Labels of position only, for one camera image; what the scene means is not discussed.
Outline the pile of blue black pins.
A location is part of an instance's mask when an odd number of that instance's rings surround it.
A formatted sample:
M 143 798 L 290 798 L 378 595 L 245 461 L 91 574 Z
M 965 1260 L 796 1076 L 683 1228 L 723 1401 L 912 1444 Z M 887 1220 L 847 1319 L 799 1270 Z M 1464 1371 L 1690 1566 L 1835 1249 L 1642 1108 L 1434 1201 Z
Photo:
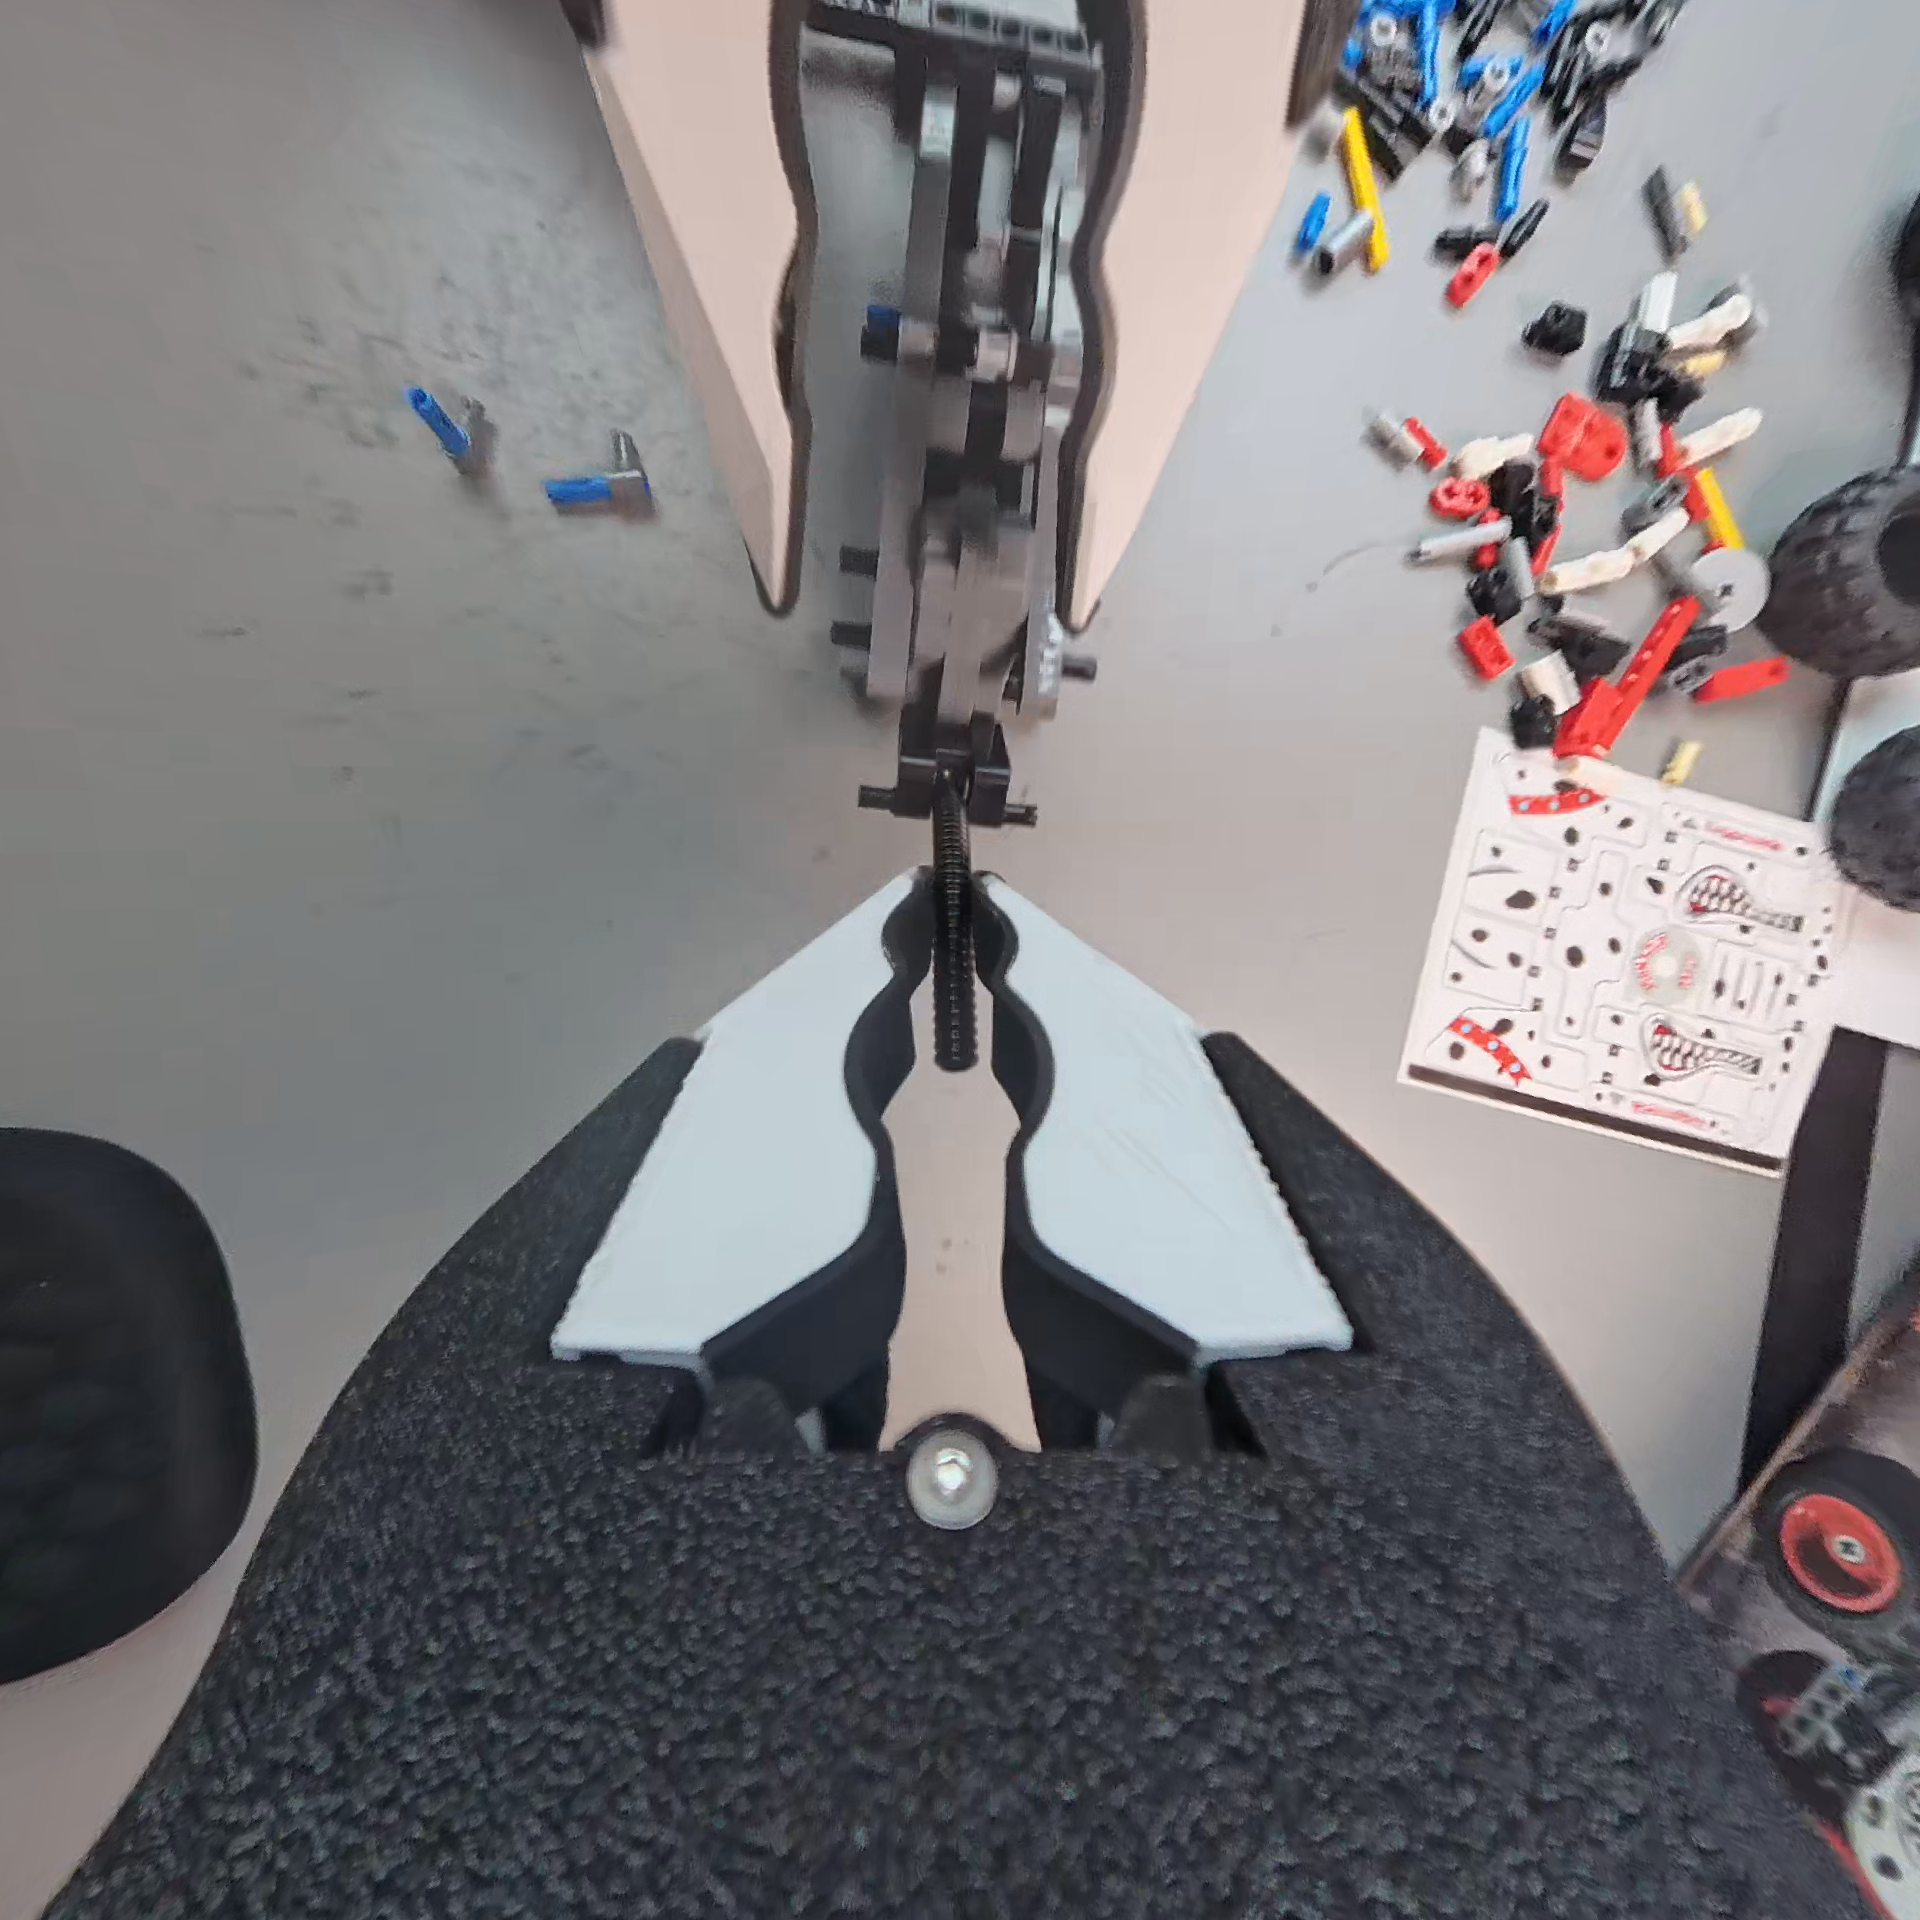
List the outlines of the pile of blue black pins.
M 1378 273 L 1393 255 L 1385 191 L 1426 158 L 1447 164 L 1464 220 L 1439 230 L 1444 301 L 1473 304 L 1545 225 L 1555 187 L 1585 177 L 1618 91 L 1667 44 L 1681 1 L 1364 1 L 1330 99 L 1303 132 L 1329 159 L 1289 241 L 1317 278 Z

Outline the black desk strip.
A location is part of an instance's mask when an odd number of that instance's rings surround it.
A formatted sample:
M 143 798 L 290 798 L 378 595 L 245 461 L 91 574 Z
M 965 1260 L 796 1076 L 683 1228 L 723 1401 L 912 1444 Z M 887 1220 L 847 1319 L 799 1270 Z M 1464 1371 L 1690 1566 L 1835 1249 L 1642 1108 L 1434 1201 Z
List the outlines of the black desk strip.
M 1831 1033 L 1783 1177 L 1738 1487 L 1764 1471 L 1849 1352 L 1885 1067 L 1884 1040 Z

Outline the grey desk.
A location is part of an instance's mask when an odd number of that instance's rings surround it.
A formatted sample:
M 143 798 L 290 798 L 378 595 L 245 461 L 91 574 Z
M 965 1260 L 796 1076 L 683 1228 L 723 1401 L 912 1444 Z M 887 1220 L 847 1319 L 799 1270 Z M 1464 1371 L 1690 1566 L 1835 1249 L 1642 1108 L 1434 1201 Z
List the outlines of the grey desk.
M 812 75 L 823 253 L 808 598 L 761 611 L 568 24 L 543 4 L 5 4 L 5 1119 L 169 1168 L 219 1235 L 259 1404 L 224 1560 L 5 1688 L 5 1915 L 36 1915 L 219 1635 L 259 1525 L 405 1293 L 660 1040 L 923 854 L 857 812 L 895 731 L 827 624 L 883 412 L 885 102 Z M 1461 316 L 1389 191 L 1378 277 L 1303 285 L 1287 209 L 1093 627 L 1016 747 L 989 863 L 1229 1028 L 1495 1273 L 1683 1555 L 1738 1487 L 1781 1188 L 1402 1088 L 1473 737 L 1425 488 L 1370 408 L 1517 432 L 1555 296 L 1713 212 L 1690 296 L 1768 329 L 1713 383 L 1769 543 L 1888 457 L 1916 4 L 1691 4 L 1605 153 Z M 403 390 L 485 405 L 461 477 Z M 649 515 L 559 511 L 634 435 Z

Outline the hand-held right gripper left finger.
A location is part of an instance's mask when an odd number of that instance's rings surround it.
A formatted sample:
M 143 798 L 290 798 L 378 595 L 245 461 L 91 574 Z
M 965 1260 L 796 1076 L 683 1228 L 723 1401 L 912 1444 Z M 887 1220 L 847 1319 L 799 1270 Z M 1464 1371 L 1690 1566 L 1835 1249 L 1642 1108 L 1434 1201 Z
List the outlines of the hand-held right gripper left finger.
M 555 1359 L 733 1367 L 898 1223 L 885 1110 L 914 1064 L 928 883 L 887 880 L 695 1035 L 656 1137 L 554 1325 Z

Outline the toy truck cardboard box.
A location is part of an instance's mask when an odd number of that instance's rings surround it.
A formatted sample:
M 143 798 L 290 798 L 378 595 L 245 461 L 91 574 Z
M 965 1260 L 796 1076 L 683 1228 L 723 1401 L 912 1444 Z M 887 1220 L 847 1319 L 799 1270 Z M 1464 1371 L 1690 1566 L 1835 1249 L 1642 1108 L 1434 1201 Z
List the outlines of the toy truck cardboard box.
M 1917 1267 L 1679 1576 L 1792 1801 L 1917 1915 Z

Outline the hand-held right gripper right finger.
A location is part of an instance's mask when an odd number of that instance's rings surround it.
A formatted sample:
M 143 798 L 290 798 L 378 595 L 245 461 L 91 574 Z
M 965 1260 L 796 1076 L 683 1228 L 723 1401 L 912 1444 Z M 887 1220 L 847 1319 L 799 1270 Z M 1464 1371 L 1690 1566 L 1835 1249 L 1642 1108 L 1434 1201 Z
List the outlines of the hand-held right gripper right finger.
M 1008 880 L 977 883 L 1008 1155 L 1007 1313 L 1047 1371 L 1205 1371 L 1345 1352 L 1210 1033 Z

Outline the white sticker sheet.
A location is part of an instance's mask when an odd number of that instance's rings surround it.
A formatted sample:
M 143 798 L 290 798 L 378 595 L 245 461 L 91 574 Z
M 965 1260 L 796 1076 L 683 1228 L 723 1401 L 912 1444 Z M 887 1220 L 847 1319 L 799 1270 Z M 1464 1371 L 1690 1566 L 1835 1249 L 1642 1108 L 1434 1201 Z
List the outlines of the white sticker sheet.
M 1485 726 L 1400 1080 L 1781 1179 L 1853 915 L 1810 822 Z

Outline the white and wooden book stand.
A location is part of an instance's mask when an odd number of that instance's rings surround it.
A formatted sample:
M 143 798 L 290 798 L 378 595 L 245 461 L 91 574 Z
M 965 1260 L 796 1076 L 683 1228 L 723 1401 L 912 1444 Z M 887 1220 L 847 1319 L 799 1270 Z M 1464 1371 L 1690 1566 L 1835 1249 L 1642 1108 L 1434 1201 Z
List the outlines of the white and wooden book stand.
M 1835 694 L 1810 821 L 1829 827 L 1844 776 L 1884 740 L 1917 723 L 1917 672 L 1849 684 Z M 1917 915 L 1849 887 L 1833 1022 L 1899 1048 L 1917 1048 Z

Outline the pile of red white bricks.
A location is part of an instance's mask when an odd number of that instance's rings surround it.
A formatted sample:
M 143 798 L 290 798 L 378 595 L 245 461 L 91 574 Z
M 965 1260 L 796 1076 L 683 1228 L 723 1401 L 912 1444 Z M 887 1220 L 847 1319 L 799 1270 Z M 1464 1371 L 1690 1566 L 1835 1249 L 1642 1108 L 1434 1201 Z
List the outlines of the pile of red white bricks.
M 1512 745 L 1579 769 L 1615 757 L 1659 700 L 1747 704 L 1792 668 L 1760 641 L 1771 572 L 1722 480 L 1763 408 L 1709 388 L 1764 324 L 1752 278 L 1683 289 L 1708 230 L 1697 181 L 1643 182 L 1653 272 L 1611 327 L 1551 300 L 1520 356 L 1561 377 L 1533 428 L 1443 439 L 1412 414 L 1370 414 L 1362 435 L 1425 487 L 1409 564 L 1456 576 L 1456 661 L 1503 704 Z

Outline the grey toy brick chassis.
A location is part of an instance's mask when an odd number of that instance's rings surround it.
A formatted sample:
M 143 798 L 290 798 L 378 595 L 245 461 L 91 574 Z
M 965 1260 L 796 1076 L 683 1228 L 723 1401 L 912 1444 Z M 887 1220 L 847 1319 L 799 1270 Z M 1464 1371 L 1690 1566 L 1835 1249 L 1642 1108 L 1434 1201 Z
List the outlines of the grey toy brick chassis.
M 898 296 L 859 353 L 892 377 L 863 692 L 897 711 L 897 775 L 864 809 L 930 824 L 933 1057 L 977 1064 L 973 827 L 1033 824 L 1007 724 L 1057 713 L 1067 663 L 1064 523 L 1087 368 L 1074 245 L 1108 63 L 1077 4 L 808 4 L 808 24 L 887 51 L 912 155 Z

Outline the dark cloth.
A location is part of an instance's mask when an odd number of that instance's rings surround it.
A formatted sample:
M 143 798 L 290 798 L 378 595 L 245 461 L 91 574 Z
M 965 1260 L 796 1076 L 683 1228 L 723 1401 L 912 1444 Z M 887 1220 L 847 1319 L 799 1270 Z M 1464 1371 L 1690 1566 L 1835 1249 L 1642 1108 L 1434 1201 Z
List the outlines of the dark cloth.
M 257 1396 L 224 1249 L 160 1166 L 3 1134 L 3 1680 L 154 1621 L 257 1485 Z

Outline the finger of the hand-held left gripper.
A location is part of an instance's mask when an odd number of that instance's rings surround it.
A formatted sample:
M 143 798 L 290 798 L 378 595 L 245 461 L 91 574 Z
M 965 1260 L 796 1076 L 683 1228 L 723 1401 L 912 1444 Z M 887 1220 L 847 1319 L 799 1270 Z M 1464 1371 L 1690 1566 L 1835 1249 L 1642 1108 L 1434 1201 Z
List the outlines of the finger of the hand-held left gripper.
M 1305 1 L 1091 4 L 1103 62 L 1073 241 L 1083 368 L 1064 444 L 1059 598 L 1083 630 L 1277 216 Z
M 761 603 L 800 598 L 812 419 L 805 4 L 580 4 L 595 100 Z

